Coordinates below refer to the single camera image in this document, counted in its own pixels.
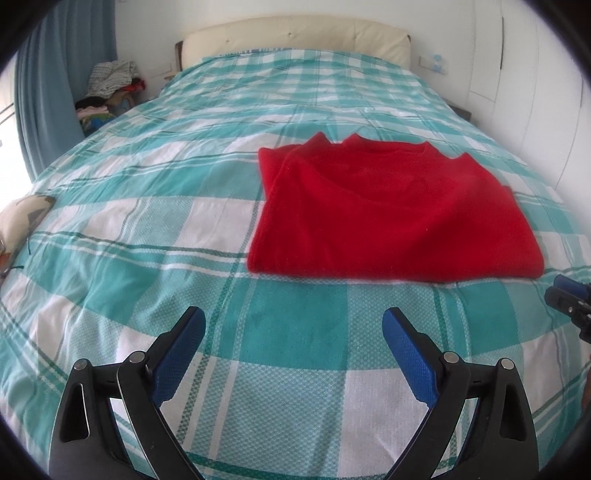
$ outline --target pink cloth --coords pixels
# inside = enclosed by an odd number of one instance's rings
[[[87,106],[86,108],[79,108],[76,110],[76,116],[78,120],[82,120],[84,117],[94,115],[96,113],[109,113],[109,109],[103,106]]]

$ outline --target folded red sweater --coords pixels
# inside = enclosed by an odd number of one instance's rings
[[[537,278],[544,260],[511,190],[470,155],[353,135],[259,150],[267,201],[252,272],[459,281]]]

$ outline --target person's hand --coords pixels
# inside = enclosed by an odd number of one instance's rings
[[[581,401],[581,406],[583,410],[585,410],[589,404],[591,403],[591,369],[589,373],[587,373],[587,383],[585,383],[585,389],[583,390],[583,399]]]

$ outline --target headboard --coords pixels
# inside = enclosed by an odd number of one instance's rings
[[[203,57],[255,48],[313,48],[364,53],[410,68],[410,36],[402,28],[357,18],[289,15],[206,27],[177,43],[177,67]]]

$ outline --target teal and white checkered bedsheet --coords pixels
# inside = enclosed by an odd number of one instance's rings
[[[514,190],[544,276],[421,284],[250,274],[264,204],[256,152],[318,131],[469,152]],[[73,362],[121,361],[189,305],[204,310],[206,336],[162,411],[208,478],[386,473],[426,412],[382,338],[391,306],[442,350],[515,361],[541,461],[580,414],[589,350],[543,294],[557,273],[589,281],[587,239],[526,164],[385,61],[314,50],[207,59],[74,147],[33,189],[57,203],[0,291],[0,413],[42,465]],[[149,471],[120,403],[115,411],[133,461]]]

